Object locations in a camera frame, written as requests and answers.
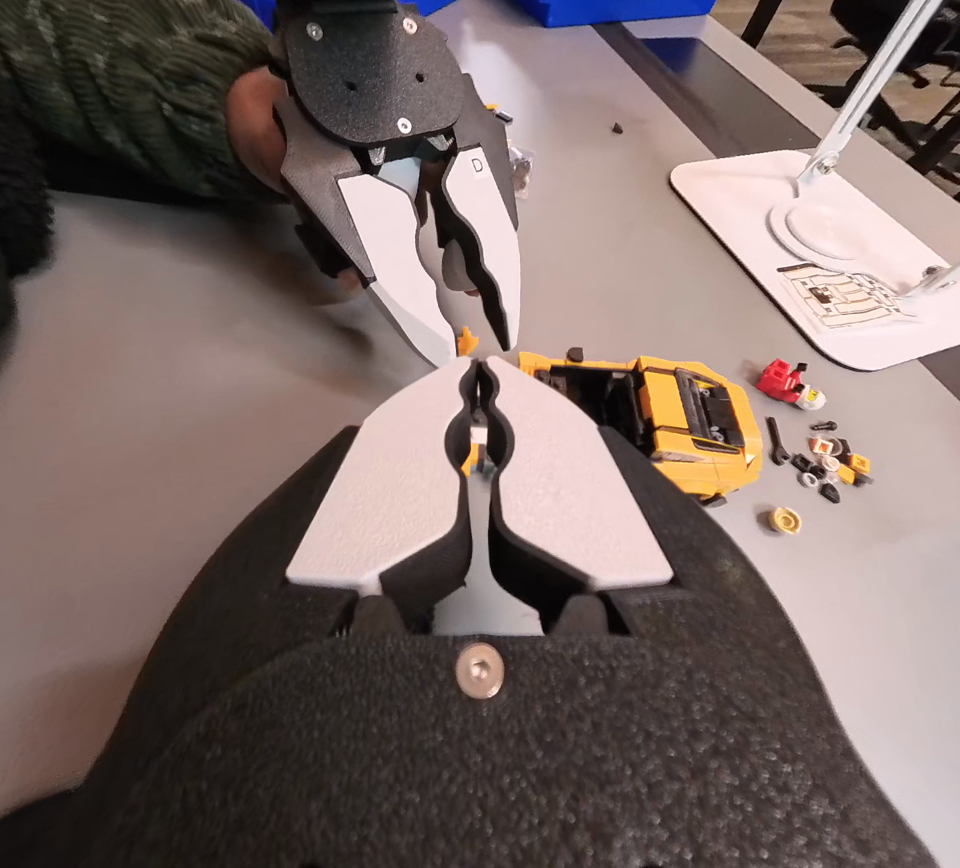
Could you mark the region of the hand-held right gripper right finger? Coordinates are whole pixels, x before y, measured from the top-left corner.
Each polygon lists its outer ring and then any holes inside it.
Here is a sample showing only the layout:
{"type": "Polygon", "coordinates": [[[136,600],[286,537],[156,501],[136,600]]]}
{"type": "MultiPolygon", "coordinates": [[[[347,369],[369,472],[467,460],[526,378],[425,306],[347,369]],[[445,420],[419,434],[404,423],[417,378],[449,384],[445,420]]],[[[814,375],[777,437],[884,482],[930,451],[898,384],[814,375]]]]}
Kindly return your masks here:
{"type": "Polygon", "coordinates": [[[547,634],[572,598],[659,589],[674,578],[599,426],[500,358],[482,362],[490,482],[487,547],[497,584],[547,634]]]}

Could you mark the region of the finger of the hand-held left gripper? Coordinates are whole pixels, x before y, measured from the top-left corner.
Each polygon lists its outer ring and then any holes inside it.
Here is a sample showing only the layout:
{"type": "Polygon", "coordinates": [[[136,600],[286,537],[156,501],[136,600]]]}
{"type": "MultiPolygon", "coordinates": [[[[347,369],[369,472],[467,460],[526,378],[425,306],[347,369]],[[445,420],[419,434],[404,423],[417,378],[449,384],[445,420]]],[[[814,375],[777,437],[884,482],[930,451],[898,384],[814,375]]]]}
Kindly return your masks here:
{"type": "Polygon", "coordinates": [[[434,368],[450,364],[457,357],[455,338],[421,260],[413,200],[369,174],[340,178],[338,189],[366,257],[370,298],[424,361],[434,368]]]}
{"type": "Polygon", "coordinates": [[[502,350],[518,342],[522,314],[522,258],[518,231],[483,147],[458,152],[441,183],[453,216],[451,234],[465,273],[481,297],[502,350]]]}

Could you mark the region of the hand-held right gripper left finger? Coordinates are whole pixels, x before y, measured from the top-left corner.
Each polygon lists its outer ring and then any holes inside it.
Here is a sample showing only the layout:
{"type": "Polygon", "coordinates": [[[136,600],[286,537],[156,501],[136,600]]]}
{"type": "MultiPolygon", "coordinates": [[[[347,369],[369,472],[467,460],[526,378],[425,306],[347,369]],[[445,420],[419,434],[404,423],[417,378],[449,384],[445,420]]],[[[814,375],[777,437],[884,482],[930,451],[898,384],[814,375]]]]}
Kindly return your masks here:
{"type": "Polygon", "coordinates": [[[363,420],[287,564],[290,585],[388,599],[412,633],[433,632],[473,557],[462,466],[475,388],[476,361],[459,358],[363,420]]]}

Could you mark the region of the clear plastic bag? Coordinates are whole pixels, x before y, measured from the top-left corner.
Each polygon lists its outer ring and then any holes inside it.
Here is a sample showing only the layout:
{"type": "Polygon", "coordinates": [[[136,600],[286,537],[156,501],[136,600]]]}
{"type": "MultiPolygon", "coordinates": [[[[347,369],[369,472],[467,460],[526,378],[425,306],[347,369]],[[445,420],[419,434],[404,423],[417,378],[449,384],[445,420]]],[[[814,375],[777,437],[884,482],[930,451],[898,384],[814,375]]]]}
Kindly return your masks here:
{"type": "Polygon", "coordinates": [[[508,152],[513,195],[517,200],[526,200],[529,197],[536,154],[520,146],[512,138],[508,138],[508,152]]]}

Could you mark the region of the yellow lego car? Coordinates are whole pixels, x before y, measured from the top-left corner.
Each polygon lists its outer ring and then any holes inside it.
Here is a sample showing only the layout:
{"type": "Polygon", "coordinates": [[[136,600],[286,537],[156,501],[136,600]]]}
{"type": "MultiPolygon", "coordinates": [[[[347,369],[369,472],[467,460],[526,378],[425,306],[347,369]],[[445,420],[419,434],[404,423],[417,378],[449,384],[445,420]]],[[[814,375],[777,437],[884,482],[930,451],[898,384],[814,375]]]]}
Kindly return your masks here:
{"type": "Polygon", "coordinates": [[[702,506],[725,502],[762,473],[762,431],[747,394],[701,363],[590,360],[572,346],[564,358],[522,351],[518,369],[566,402],[525,390],[550,436],[547,453],[525,461],[520,430],[505,421],[489,425],[486,460],[502,485],[520,467],[517,478],[537,477],[539,490],[595,495],[614,478],[615,469],[599,463],[608,454],[604,443],[617,437],[702,506]]]}

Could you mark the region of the white book stand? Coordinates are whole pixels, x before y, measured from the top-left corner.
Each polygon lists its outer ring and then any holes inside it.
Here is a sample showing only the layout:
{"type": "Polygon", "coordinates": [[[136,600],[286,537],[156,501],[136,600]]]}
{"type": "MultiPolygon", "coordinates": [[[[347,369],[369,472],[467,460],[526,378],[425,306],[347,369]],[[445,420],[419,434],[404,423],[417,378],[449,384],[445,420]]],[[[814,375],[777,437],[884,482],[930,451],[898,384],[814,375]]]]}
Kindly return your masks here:
{"type": "Polygon", "coordinates": [[[677,166],[672,189],[824,357],[875,372],[959,345],[958,264],[837,173],[840,155],[944,0],[910,0],[813,154],[777,151],[677,166]],[[777,270],[811,262],[890,286],[916,323],[829,331],[805,315],[777,270]]]}

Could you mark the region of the person's left forearm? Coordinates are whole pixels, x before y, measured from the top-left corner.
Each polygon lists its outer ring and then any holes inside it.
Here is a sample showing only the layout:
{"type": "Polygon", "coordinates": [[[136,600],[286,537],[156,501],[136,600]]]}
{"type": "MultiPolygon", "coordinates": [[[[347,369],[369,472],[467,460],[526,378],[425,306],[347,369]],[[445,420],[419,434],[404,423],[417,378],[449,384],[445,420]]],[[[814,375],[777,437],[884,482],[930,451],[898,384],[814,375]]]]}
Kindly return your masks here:
{"type": "Polygon", "coordinates": [[[2,91],[43,142],[160,191],[280,197],[237,159],[225,102],[268,67],[271,36],[237,0],[2,0],[2,91]]]}

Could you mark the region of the red lego minifigure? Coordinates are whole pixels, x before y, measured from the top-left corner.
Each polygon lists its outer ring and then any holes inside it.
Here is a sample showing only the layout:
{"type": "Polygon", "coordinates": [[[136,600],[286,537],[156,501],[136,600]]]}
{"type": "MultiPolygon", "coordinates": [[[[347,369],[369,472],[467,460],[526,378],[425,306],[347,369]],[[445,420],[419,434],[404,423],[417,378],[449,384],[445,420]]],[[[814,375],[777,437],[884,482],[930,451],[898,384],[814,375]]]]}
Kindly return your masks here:
{"type": "Polygon", "coordinates": [[[755,382],[755,389],[764,396],[806,411],[817,411],[826,404],[826,395],[808,381],[809,365],[799,362],[790,366],[776,358],[767,365],[755,382]]]}

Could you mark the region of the pile of small lego pieces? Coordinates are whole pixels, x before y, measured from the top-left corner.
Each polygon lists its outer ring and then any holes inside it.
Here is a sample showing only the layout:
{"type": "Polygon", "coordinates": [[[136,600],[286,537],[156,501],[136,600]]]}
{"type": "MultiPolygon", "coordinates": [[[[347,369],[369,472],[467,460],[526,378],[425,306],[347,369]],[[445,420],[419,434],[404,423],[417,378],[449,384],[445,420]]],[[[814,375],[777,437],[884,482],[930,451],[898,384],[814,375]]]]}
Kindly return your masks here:
{"type": "Polygon", "coordinates": [[[789,454],[787,465],[804,489],[832,505],[844,501],[846,489],[867,489],[875,484],[872,461],[839,433],[834,419],[812,422],[805,447],[789,454]]]}

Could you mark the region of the person's left hand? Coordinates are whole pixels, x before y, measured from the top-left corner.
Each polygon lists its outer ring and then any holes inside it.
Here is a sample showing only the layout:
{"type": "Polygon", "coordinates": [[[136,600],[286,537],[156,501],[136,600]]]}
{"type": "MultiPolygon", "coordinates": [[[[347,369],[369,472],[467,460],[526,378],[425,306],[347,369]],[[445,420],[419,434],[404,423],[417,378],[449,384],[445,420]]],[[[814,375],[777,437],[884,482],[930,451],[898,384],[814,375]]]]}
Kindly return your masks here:
{"type": "MultiPolygon", "coordinates": [[[[293,203],[282,178],[285,137],[274,113],[276,103],[286,98],[285,82],[268,66],[249,70],[226,94],[224,124],[230,147],[242,166],[284,202],[293,203]]],[[[272,268],[285,287],[297,291],[312,307],[342,304],[364,293],[354,269],[345,269],[333,278],[288,251],[273,257],[272,268]]]]}

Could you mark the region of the sticker sheet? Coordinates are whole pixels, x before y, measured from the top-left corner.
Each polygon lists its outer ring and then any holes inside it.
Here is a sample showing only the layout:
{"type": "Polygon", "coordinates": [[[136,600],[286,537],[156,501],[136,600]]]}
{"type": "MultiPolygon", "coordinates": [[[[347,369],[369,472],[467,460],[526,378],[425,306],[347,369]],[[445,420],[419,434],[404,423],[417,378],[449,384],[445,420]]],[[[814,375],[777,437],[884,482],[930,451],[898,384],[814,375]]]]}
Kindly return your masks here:
{"type": "Polygon", "coordinates": [[[919,321],[905,310],[893,288],[871,274],[834,271],[811,262],[781,267],[776,274],[804,315],[826,331],[865,331],[919,321]]]}

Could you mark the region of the person's dark clothing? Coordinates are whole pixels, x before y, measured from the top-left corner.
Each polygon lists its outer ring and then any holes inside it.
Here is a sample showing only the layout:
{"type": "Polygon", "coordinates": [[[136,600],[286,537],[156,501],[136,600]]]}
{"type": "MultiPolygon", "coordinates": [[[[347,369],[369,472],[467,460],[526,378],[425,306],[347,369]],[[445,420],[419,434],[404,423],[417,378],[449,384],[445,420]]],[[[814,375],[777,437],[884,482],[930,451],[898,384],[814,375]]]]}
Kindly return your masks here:
{"type": "Polygon", "coordinates": [[[18,322],[17,279],[48,262],[54,246],[54,208],[44,145],[26,111],[1,93],[1,358],[6,361],[18,322]]]}

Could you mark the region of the black office chair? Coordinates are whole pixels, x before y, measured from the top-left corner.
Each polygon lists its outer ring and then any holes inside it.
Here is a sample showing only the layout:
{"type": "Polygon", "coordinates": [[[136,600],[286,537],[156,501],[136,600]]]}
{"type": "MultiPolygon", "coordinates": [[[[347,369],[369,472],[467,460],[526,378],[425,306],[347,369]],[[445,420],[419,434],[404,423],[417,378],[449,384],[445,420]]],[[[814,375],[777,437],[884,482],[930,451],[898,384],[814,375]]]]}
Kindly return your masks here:
{"type": "MultiPolygon", "coordinates": [[[[867,59],[882,46],[910,0],[833,0],[830,14],[846,32],[847,41],[867,59]]],[[[921,30],[901,61],[898,73],[918,81],[926,66],[947,69],[942,85],[958,87],[959,0],[945,0],[921,30]]]]}

